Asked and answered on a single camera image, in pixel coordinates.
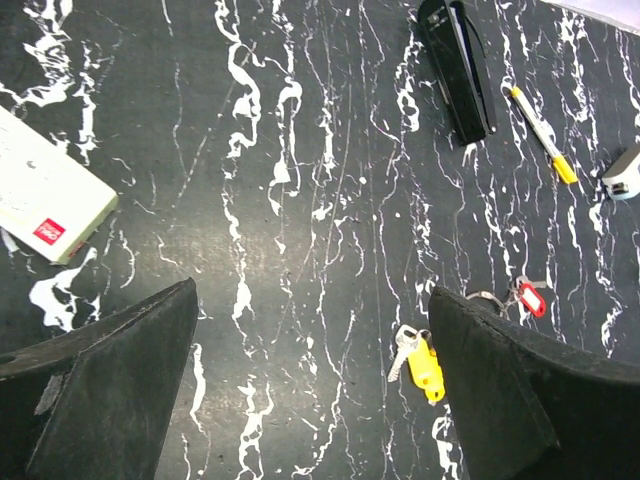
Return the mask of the red key with silver blade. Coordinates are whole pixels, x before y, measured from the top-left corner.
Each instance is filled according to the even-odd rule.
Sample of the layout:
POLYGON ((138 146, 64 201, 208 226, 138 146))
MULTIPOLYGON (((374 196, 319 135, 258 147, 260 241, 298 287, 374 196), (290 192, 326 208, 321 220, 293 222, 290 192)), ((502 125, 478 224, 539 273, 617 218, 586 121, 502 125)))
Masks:
POLYGON ((540 318, 546 313, 546 301, 539 290, 547 287, 545 280, 532 281, 527 276, 520 275, 513 281, 510 298, 521 303, 534 317, 540 318))

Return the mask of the metal keyring with keys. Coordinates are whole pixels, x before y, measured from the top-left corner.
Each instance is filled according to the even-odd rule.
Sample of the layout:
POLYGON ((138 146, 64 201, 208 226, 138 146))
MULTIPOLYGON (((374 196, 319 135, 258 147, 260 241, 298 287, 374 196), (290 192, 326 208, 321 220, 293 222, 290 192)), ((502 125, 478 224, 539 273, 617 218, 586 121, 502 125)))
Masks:
POLYGON ((396 332, 396 356, 387 375, 388 382, 398 380, 402 366, 407 363, 414 385, 421 389, 431 404, 446 395, 444 375, 432 344, 431 332, 401 325, 396 332))

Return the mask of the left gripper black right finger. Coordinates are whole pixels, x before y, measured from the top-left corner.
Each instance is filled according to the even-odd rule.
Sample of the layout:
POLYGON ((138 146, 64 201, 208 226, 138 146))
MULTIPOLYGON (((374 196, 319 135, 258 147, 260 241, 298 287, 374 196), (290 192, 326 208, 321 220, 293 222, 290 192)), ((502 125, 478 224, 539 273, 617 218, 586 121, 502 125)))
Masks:
POLYGON ((636 479, 639 368, 434 288, 429 321, 473 479, 636 479))

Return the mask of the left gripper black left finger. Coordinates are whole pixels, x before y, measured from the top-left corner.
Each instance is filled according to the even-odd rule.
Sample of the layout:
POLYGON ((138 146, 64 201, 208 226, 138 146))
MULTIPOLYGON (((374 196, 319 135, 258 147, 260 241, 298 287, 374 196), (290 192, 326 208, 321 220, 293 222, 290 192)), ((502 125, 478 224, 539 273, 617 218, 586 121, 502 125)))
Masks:
POLYGON ((188 278, 2 354, 2 478, 153 478, 197 317, 188 278))

